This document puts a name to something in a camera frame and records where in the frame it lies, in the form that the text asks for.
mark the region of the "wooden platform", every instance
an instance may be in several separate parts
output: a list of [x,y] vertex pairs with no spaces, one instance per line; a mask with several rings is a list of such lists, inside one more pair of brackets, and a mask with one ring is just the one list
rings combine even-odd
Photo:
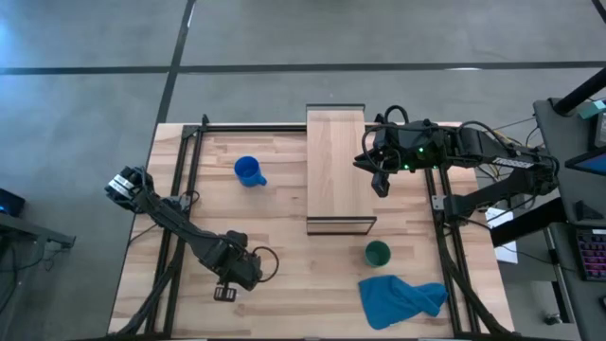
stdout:
[[[163,124],[155,136],[149,172],[161,195],[169,194],[181,129],[181,124]],[[375,331],[366,322],[358,293],[359,280],[384,274],[397,275],[412,285],[442,282],[422,171],[391,176],[390,196],[373,196],[378,221],[368,236],[307,236],[306,140],[304,133],[205,134],[196,186],[201,200],[193,208],[192,222],[218,233],[228,229],[247,233],[249,247],[268,245],[277,251],[280,268],[274,279],[260,283],[253,292],[240,289],[235,303],[218,303],[212,298],[216,276],[187,247],[173,337],[451,336],[446,304],[437,318],[419,314]],[[244,188],[238,183],[233,165],[246,154],[259,160],[266,187]],[[473,170],[452,169],[449,175],[454,193],[477,188]],[[138,217],[133,233],[151,224],[148,217]],[[474,290],[512,330],[489,232],[473,225],[462,231]],[[119,330],[149,293],[160,236],[161,229],[155,228],[129,248],[110,332]],[[392,259],[383,268],[364,264],[364,247],[373,240],[391,247]],[[275,263],[269,255],[261,256],[263,270],[271,272]],[[457,299],[465,320],[461,294]],[[162,325],[162,310],[159,318]]]

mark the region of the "wooden board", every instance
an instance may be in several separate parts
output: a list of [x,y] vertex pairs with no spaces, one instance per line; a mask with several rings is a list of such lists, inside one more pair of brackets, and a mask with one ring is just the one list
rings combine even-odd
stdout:
[[[363,108],[308,107],[307,112],[307,215],[339,217],[338,227],[331,221],[308,221],[310,232],[341,231],[360,233],[371,223],[354,218],[372,213],[370,180],[372,174],[351,165],[362,152],[365,131]],[[351,229],[344,220],[351,217]]]
[[[151,151],[149,171],[162,195],[169,194],[181,126],[160,125]],[[218,303],[212,298],[216,276],[187,248],[173,337],[452,336],[446,305],[437,318],[419,314],[375,331],[365,320],[358,293],[359,280],[378,275],[397,275],[412,285],[442,282],[422,172],[393,175],[389,197],[370,198],[378,221],[368,236],[307,236],[306,141],[305,134],[299,133],[205,135],[196,186],[201,200],[193,208],[192,222],[218,233],[228,229],[247,233],[249,247],[267,245],[277,251],[280,269],[274,279],[260,283],[253,292],[240,289],[236,302]],[[268,180],[266,187],[244,188],[238,183],[232,168],[244,154],[258,158]],[[473,170],[454,168],[449,175],[454,193],[477,189]],[[134,234],[149,225],[149,218],[137,218]],[[490,233],[469,225],[462,229],[462,237],[474,290],[490,312],[512,330]],[[110,332],[119,330],[149,293],[160,239],[161,230],[154,229],[129,248]],[[364,247],[373,240],[391,247],[392,260],[383,268],[364,264]],[[264,272],[271,272],[274,262],[261,256]],[[461,294],[457,300],[465,320]]]

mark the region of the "monitor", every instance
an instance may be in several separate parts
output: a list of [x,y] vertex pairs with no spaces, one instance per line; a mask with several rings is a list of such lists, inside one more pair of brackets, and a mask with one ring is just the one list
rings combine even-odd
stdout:
[[593,174],[606,175],[606,147],[598,148],[583,155],[571,158],[565,163],[566,168],[587,171]]

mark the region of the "white paper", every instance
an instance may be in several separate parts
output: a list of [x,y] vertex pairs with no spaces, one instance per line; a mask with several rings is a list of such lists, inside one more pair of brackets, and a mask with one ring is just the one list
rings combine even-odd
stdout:
[[[486,211],[486,220],[496,217],[503,212],[505,212],[504,209],[491,207],[488,209],[488,211]],[[513,212],[507,212],[506,214],[500,216],[499,218],[497,218],[493,221],[490,221],[489,227],[494,228],[494,227],[496,227],[502,223],[508,222],[512,219],[513,219]],[[508,242],[503,246],[499,246],[494,249],[494,253],[496,254],[497,260],[517,264],[518,263],[518,254],[515,253],[515,251],[517,251],[518,249],[516,248],[516,243]]]

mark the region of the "keyboard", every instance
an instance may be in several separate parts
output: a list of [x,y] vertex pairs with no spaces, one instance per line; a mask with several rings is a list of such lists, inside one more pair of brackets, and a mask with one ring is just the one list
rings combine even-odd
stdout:
[[577,246],[583,279],[606,281],[606,235],[577,230]]

